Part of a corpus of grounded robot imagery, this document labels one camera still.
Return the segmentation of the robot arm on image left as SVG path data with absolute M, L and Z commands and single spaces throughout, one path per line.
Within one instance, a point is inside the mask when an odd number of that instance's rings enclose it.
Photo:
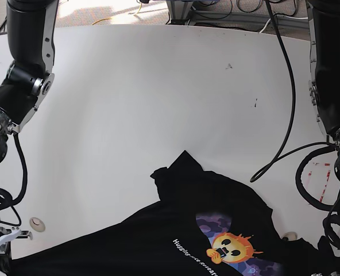
M 22 186 L 13 197 L 0 188 L 0 211 L 16 211 L 25 196 L 28 171 L 19 134 L 30 121 L 54 80 L 55 30 L 58 1 L 8 1 L 6 5 L 7 38 L 13 61 L 0 85 L 0 163 L 7 154 L 7 140 L 12 136 L 22 165 Z M 22 222 L 0 219 L 0 271 L 10 273 L 11 241 L 29 238 Z

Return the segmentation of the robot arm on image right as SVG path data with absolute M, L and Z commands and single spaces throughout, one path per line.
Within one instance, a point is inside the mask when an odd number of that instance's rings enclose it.
M 340 181 L 340 1 L 307 1 L 311 38 L 310 95 L 324 134 L 334 145 L 316 149 L 307 155 L 296 172 L 296 187 L 303 198 L 319 210 L 327 211 L 323 220 L 329 242 L 340 250 L 340 190 L 333 205 L 319 202 L 308 194 L 301 182 L 306 164 L 319 155 L 337 152 L 334 165 Z

